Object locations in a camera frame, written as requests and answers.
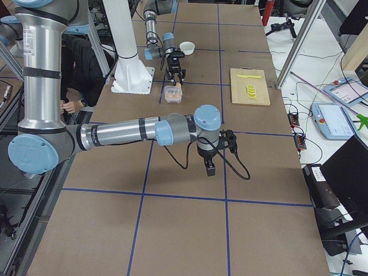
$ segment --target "sticker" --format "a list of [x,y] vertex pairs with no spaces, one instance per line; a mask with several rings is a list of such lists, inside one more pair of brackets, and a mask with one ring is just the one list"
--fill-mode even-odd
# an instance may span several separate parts
[[312,167],[312,171],[313,171],[313,175],[315,176],[317,182],[323,182],[326,181],[326,179],[324,178],[320,167]]
[[34,30],[23,30],[23,48],[25,56],[35,55],[35,34]]

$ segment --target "black monitor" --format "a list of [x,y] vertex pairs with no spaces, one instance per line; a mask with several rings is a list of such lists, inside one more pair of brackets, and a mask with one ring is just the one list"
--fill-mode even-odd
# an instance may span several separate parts
[[320,231],[322,239],[360,228],[368,237],[368,146],[352,136],[322,166],[327,183],[352,221]]

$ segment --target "white desk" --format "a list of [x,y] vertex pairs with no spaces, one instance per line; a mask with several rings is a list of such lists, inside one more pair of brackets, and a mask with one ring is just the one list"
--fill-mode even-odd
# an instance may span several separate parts
[[[273,23],[284,23],[285,19],[281,17],[271,17],[268,25],[264,28],[264,31],[267,33],[271,30],[270,25]],[[295,30],[298,34],[300,27],[303,23],[303,19],[300,21],[294,21]],[[275,65],[276,73],[279,74],[279,71],[282,69],[282,66],[290,52],[290,49],[293,45],[293,38],[290,34],[290,31],[284,30],[281,32],[275,32],[270,34],[267,37],[267,41],[269,43],[270,51],[273,56],[273,62]],[[333,34],[328,28],[326,22],[323,20],[317,20],[311,32],[309,33],[307,39],[304,42],[302,50],[300,54],[310,55],[310,56],[331,56],[337,53],[340,53],[342,50],[335,40]],[[336,79],[342,78],[343,74],[340,68],[340,60],[343,56],[343,53],[338,54],[336,56],[328,57],[325,59],[319,59],[316,57],[307,57],[307,56],[299,56],[295,65],[292,68],[297,75],[302,76],[310,83],[314,85],[320,85],[322,83],[331,83]],[[354,72],[345,73],[346,77],[351,77],[353,79],[358,79]],[[299,112],[308,112],[303,106],[301,106],[297,102],[298,101],[310,108],[310,105],[314,101],[319,102],[330,102],[330,100],[312,89],[311,87],[303,84],[298,85],[298,94],[296,93],[296,83],[299,80],[292,75],[289,75],[287,78],[283,88],[282,95],[284,98],[284,102],[295,105]],[[368,114],[368,109],[362,105],[356,105],[353,109],[359,113],[364,115]],[[306,130],[306,137],[308,139],[313,140],[316,144],[318,144],[323,150],[323,157],[319,161],[319,163],[324,163],[338,148],[340,148],[344,142],[343,141],[330,141],[326,140],[322,137],[319,130],[317,129],[315,123],[310,118],[307,120],[306,114],[300,115],[300,124],[303,130]],[[368,130],[364,128],[361,131],[362,140],[367,143],[368,142]],[[313,145],[311,142],[306,142],[307,150],[302,151],[301,153],[301,163],[313,163],[317,161],[320,157],[320,150]],[[360,239],[367,243],[365,237],[360,237]],[[362,270],[368,271],[368,246],[361,246],[362,255],[353,255],[350,254],[348,259],[353,262],[352,265],[345,265],[344,273],[352,274],[352,270]],[[329,269],[331,272],[339,273],[341,271],[343,262],[342,260],[345,258],[345,253],[339,254],[337,256],[331,257],[326,253],[326,258],[328,261]]]

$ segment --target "red cylinder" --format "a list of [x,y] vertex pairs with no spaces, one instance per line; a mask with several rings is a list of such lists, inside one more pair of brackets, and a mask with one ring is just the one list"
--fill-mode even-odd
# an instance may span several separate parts
[[271,12],[272,12],[272,9],[274,7],[274,4],[275,4],[275,0],[268,0],[267,3],[266,3],[266,7],[265,7],[265,11],[263,12],[263,17],[262,17],[262,24],[263,26],[266,26],[268,21],[269,21],[269,18],[270,18],[270,15],[271,15]]

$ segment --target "wooden cutting board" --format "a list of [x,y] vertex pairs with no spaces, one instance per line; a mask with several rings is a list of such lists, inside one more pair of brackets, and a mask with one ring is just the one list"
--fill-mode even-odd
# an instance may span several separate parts
[[[261,79],[240,78],[236,75],[257,75]],[[263,70],[230,69],[231,79],[231,102],[243,105],[271,105],[269,91],[267,89],[265,72]],[[251,99],[247,96],[247,85],[254,85],[257,97]]]

